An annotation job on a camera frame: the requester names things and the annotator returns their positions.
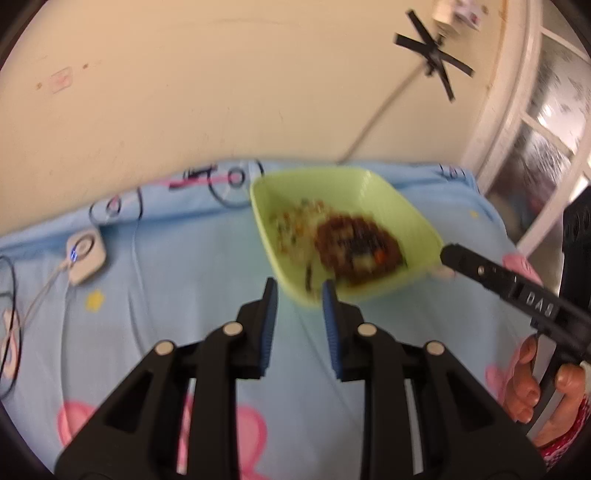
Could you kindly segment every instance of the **blue bedsheet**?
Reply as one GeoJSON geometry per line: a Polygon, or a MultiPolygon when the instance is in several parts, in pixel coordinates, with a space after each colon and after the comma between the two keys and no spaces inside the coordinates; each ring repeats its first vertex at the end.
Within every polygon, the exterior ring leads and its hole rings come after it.
{"type": "MultiPolygon", "coordinates": [[[[247,180],[260,175],[256,162],[238,166],[247,180]]],[[[266,172],[292,167],[262,166],[266,172]]],[[[444,242],[499,263],[517,258],[526,264],[468,172],[363,166],[412,202],[444,242]]],[[[236,163],[222,164],[209,174],[223,176],[232,167],[236,163]]],[[[142,186],[0,239],[0,253],[16,265],[20,312],[65,257],[71,233],[101,225],[106,245],[100,273],[69,288],[62,274],[43,298],[25,329],[15,390],[4,401],[49,468],[92,409],[158,340],[182,345],[203,339],[233,320],[242,303],[258,298],[272,275],[248,206],[248,182],[231,190],[203,184],[206,176],[192,172],[184,180],[142,186]]],[[[0,289],[9,289],[7,275],[0,289]]],[[[362,385],[335,380],[319,310],[298,307],[281,293],[279,305],[267,376],[238,385],[242,477],[358,478],[362,385]]],[[[531,334],[526,317],[462,277],[429,276],[360,306],[367,321],[402,342],[444,342],[495,396],[502,395],[516,348],[531,334]]],[[[7,307],[0,304],[0,313],[7,307]]],[[[6,385],[2,379],[0,387],[6,385]]],[[[179,463],[182,469],[183,458],[179,463]]]]}

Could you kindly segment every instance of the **black tongs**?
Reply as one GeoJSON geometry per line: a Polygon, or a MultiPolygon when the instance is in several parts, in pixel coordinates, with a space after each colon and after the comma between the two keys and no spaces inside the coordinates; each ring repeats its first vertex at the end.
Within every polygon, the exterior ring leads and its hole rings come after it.
{"type": "Polygon", "coordinates": [[[591,344],[586,341],[591,339],[588,312],[461,245],[444,247],[441,261],[531,316],[531,326],[567,350],[571,362],[591,362],[591,344]],[[576,333],[573,333],[573,326],[577,327],[576,333]]]}
{"type": "Polygon", "coordinates": [[[531,326],[538,331],[532,375],[540,384],[541,396],[522,431],[534,439],[564,397],[554,383],[560,367],[591,361],[591,316],[543,286],[461,245],[444,247],[441,261],[531,317],[531,326]]]}

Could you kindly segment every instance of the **window pane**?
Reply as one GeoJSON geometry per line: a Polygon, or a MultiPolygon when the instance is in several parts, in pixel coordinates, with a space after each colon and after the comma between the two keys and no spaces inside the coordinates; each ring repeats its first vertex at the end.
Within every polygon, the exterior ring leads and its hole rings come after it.
{"type": "Polygon", "coordinates": [[[569,169],[570,161],[526,124],[495,179],[488,199],[501,214],[507,234],[519,241],[569,169]]]}
{"type": "Polygon", "coordinates": [[[547,28],[552,33],[556,33],[563,39],[567,40],[569,43],[572,43],[575,47],[585,51],[585,47],[583,47],[583,44],[577,37],[577,34],[574,32],[563,14],[560,13],[558,8],[556,8],[551,0],[544,0],[543,12],[544,19],[542,23],[544,28],[547,28]]]}
{"type": "Polygon", "coordinates": [[[542,36],[538,77],[528,114],[576,152],[590,111],[591,66],[542,36]]]}

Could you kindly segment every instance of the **black mount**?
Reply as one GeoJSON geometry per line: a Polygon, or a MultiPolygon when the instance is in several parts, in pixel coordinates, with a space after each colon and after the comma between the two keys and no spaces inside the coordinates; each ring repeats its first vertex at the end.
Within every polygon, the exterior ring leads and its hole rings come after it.
{"type": "Polygon", "coordinates": [[[165,340],[121,382],[57,461],[60,480],[238,480],[236,379],[269,364],[277,284],[203,342],[165,340]],[[196,379],[187,473],[176,472],[190,379],[196,379]]]}
{"type": "Polygon", "coordinates": [[[323,308],[333,368],[365,381],[361,480],[537,480],[545,465],[498,403],[439,342],[398,343],[338,301],[332,282],[323,308]],[[407,401],[410,380],[414,402],[407,401]],[[413,475],[408,406],[414,403],[423,471],[413,475]]]}

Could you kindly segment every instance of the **pink cartoon shape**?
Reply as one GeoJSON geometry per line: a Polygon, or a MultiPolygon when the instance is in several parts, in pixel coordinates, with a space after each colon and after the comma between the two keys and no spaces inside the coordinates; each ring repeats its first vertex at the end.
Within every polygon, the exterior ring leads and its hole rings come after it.
{"type": "Polygon", "coordinates": [[[543,286],[540,276],[534,270],[534,267],[532,267],[527,259],[521,254],[505,255],[503,257],[503,267],[543,286]]]}
{"type": "MultiPolygon", "coordinates": [[[[542,285],[543,283],[540,279],[540,276],[534,270],[534,267],[527,261],[527,259],[521,254],[508,254],[503,257],[503,267],[511,270],[523,277],[531,280],[538,285],[542,285]]],[[[497,365],[489,365],[486,367],[485,370],[485,381],[488,388],[493,392],[496,396],[496,399],[500,404],[503,404],[505,401],[505,392],[507,388],[507,383],[513,377],[513,373],[515,371],[515,366],[519,361],[519,352],[521,351],[521,344],[517,347],[517,350],[513,353],[511,357],[511,361],[506,369],[503,371],[497,365]]]]}
{"type": "MultiPolygon", "coordinates": [[[[181,437],[178,444],[178,473],[187,472],[187,449],[192,409],[193,397],[188,396],[184,406],[181,437]]],[[[254,408],[238,405],[236,407],[236,429],[241,480],[268,480],[254,470],[267,444],[267,424],[265,419],[254,408]]]]}
{"type": "Polygon", "coordinates": [[[57,434],[61,444],[65,447],[80,431],[95,409],[87,403],[79,401],[67,401],[57,413],[57,434]]]}
{"type": "MultiPolygon", "coordinates": [[[[187,397],[181,422],[181,435],[178,441],[177,472],[187,472],[187,449],[191,427],[193,397],[187,397]]],[[[65,447],[94,413],[94,408],[79,401],[67,401],[57,414],[57,432],[65,447]]],[[[238,405],[236,408],[236,428],[238,430],[238,463],[241,480],[268,480],[255,472],[255,467],[267,444],[267,425],[265,419],[252,407],[238,405]]]]}

